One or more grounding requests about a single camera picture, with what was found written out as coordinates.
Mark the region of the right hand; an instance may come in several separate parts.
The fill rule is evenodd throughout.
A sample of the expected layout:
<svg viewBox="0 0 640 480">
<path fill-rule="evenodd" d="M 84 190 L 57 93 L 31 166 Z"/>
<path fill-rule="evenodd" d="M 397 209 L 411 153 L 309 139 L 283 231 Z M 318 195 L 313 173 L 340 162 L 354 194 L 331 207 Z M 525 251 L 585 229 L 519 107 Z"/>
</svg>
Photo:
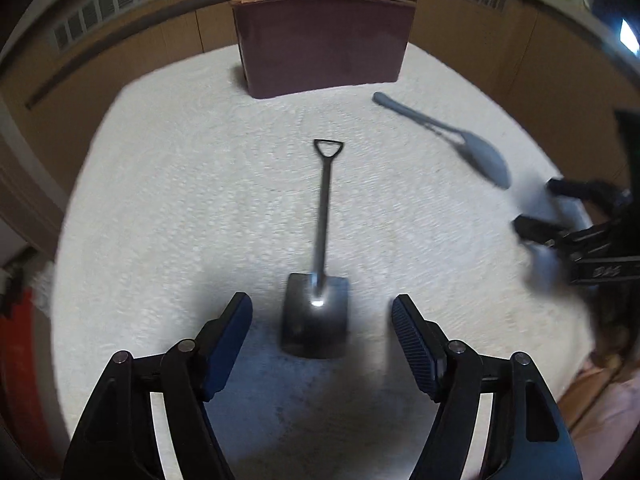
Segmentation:
<svg viewBox="0 0 640 480">
<path fill-rule="evenodd" d="M 639 426 L 639 357 L 587 359 L 559 400 L 585 479 L 601 479 Z"/>
</svg>

